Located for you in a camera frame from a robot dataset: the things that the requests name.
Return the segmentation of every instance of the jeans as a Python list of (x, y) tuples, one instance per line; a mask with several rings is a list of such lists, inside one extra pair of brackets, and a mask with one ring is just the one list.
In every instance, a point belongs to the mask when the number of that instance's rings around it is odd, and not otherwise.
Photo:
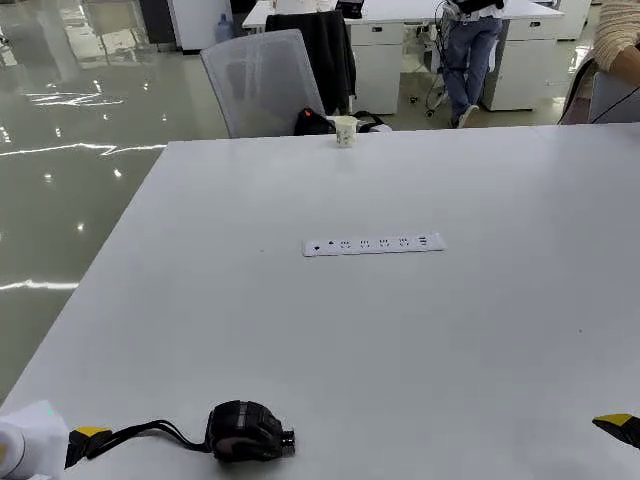
[(481, 17), (475, 22), (449, 22), (442, 77), (451, 98), (452, 121), (480, 98), (489, 71), (491, 49), (502, 30), (502, 19)]

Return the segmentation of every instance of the desk drawer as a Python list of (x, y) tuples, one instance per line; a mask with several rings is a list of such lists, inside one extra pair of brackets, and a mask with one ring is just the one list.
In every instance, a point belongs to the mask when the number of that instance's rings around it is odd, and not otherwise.
[(557, 38), (559, 18), (510, 20), (507, 40), (548, 40)]
[(351, 25), (351, 45), (401, 45), (402, 23), (368, 23)]

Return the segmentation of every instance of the black bag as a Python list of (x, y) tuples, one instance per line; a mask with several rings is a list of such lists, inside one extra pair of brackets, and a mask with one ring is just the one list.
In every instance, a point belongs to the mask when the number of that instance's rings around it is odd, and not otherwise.
[(336, 127), (323, 115), (310, 108), (305, 108), (298, 114), (296, 128), (293, 132), (295, 136), (327, 135), (330, 133), (336, 133)]
[(353, 116), (361, 121), (362, 119), (367, 117), (373, 119), (373, 122), (365, 123), (364, 125), (360, 125), (358, 123), (359, 133), (369, 133), (373, 127), (384, 125), (384, 122), (380, 119), (380, 117), (378, 117), (377, 115), (374, 115), (373, 113), (369, 113), (366, 110), (360, 110), (359, 112), (354, 113)]

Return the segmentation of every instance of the person's arm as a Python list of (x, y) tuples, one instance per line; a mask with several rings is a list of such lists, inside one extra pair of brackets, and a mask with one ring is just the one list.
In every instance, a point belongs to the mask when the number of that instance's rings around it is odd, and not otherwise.
[(640, 51), (633, 45), (622, 50), (611, 63), (609, 72), (634, 87), (640, 87)]
[(593, 52), (598, 65), (640, 87), (640, 0), (605, 0)]

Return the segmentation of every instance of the water bottle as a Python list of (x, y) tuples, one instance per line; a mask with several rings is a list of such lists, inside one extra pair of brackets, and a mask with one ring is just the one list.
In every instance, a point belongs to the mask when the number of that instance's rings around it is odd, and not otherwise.
[(216, 25), (216, 43), (226, 42), (233, 38), (233, 23), (227, 20), (227, 15), (220, 15), (220, 21)]

